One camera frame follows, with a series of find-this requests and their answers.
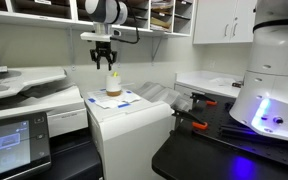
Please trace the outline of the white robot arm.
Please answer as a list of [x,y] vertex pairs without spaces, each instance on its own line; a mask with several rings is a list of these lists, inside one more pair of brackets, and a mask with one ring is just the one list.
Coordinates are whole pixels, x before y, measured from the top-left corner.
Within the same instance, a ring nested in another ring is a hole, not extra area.
[[114,39],[112,26],[126,21],[127,6],[118,0],[85,0],[85,10],[93,21],[94,31],[83,32],[80,37],[95,42],[95,48],[90,50],[90,54],[97,68],[100,68],[100,60],[104,57],[108,62],[108,70],[111,70],[117,57],[117,52],[111,49],[111,41]]

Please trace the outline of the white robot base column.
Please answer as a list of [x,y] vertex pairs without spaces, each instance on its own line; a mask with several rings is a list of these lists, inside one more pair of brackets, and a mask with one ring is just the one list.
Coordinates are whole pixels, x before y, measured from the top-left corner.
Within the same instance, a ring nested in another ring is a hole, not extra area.
[[258,0],[250,62],[231,117],[288,141],[288,0]]

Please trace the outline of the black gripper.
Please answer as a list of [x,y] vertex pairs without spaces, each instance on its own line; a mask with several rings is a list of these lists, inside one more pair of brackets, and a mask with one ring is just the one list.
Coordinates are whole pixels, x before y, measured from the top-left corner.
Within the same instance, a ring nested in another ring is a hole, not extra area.
[[96,42],[96,50],[91,49],[90,50],[90,55],[92,61],[96,63],[97,69],[100,69],[100,56],[106,56],[109,55],[108,57],[108,70],[112,70],[112,65],[116,62],[117,59],[117,52],[111,50],[111,43],[110,42],[102,42],[102,41],[97,41]]

